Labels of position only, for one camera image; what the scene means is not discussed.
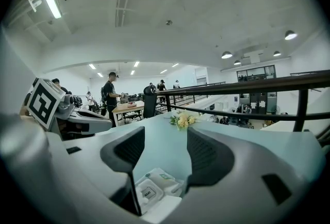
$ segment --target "white ceiling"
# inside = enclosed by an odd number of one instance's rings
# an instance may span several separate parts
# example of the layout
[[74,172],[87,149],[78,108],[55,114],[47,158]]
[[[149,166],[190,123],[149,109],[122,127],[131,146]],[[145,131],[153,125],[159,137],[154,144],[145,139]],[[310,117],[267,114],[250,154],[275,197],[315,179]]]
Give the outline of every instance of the white ceiling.
[[89,65],[76,66],[72,69],[75,72],[87,78],[99,78],[98,72],[104,77],[110,72],[115,72],[119,77],[150,77],[150,76],[166,76],[167,74],[182,68],[184,65],[177,65],[172,67],[174,63],[164,62],[140,62],[137,67],[134,67],[135,62],[108,62],[108,63],[94,63],[95,70]]
[[[60,19],[44,0],[37,12],[14,0],[5,20],[7,28],[28,33],[42,47],[42,71],[125,60],[224,69],[247,52],[260,51],[261,61],[277,50],[289,56],[321,22],[313,0],[57,1]],[[173,25],[165,25],[168,19]],[[299,36],[285,41],[289,29]],[[222,60],[227,50],[234,57]]]

